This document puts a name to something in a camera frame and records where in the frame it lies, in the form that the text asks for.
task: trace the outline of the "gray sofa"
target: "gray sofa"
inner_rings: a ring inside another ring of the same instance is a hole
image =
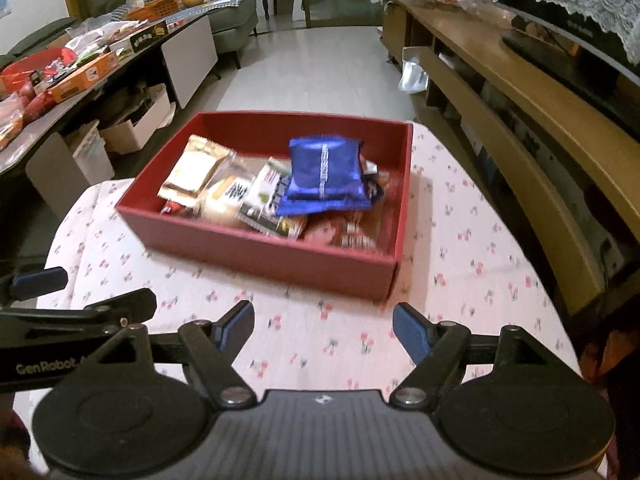
[[[209,15],[213,41],[218,54],[231,52],[240,69],[239,50],[245,46],[251,33],[257,36],[256,0],[242,0],[237,7],[226,7]]]

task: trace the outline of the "chair leg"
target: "chair leg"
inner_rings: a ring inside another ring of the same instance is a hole
[[[237,50],[233,51],[232,55],[234,56],[234,61],[236,62],[236,68],[240,70],[242,66],[240,65],[240,57],[238,56],[238,51]]]

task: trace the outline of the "blue snack package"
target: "blue snack package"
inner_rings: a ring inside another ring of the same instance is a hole
[[[367,210],[371,199],[363,183],[361,141],[339,136],[289,141],[291,183],[278,215],[329,210]]]

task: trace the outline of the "white tablecloth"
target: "white tablecloth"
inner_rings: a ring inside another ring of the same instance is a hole
[[[153,333],[191,319],[217,320],[238,300],[255,305],[255,331],[234,363],[262,395],[267,388],[380,389],[385,397],[413,364],[392,331],[392,306],[407,301],[433,321],[451,319],[475,333],[505,324],[531,332],[573,370],[578,364],[553,304],[498,215],[455,159],[415,125],[409,225],[392,298],[374,304],[147,251],[114,211],[130,180],[89,188],[66,216],[47,266],[69,273],[65,290],[39,308],[79,309],[148,286],[158,298]],[[178,365],[158,365],[183,378]],[[472,366],[466,379],[490,365]],[[30,427],[45,392],[20,394],[16,409]],[[35,446],[31,459],[44,462]]]

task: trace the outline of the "screw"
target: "screw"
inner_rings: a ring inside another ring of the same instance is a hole
[[[225,404],[239,406],[251,400],[252,393],[244,386],[232,386],[220,392],[220,398]]]
[[[396,391],[396,401],[404,406],[415,406],[426,398],[427,394],[420,388],[400,388]]]
[[[106,335],[113,335],[119,331],[120,329],[115,325],[107,325],[102,329],[102,333]]]

